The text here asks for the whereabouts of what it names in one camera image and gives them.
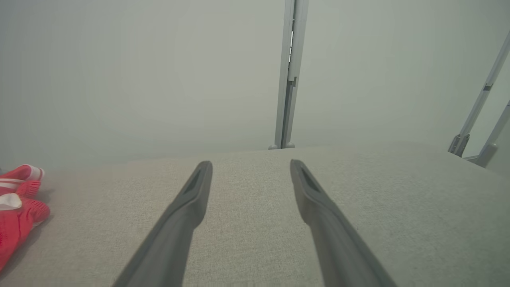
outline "gray fabric surface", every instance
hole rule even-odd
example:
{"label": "gray fabric surface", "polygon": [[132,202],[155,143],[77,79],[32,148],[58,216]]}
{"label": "gray fabric surface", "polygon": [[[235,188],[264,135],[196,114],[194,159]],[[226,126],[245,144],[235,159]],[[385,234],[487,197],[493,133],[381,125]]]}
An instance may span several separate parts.
{"label": "gray fabric surface", "polygon": [[52,215],[4,269],[2,286],[109,286],[201,160],[208,211],[185,285],[322,285],[289,172],[304,161],[401,286],[506,285],[510,182],[416,143],[158,159],[48,173]]}

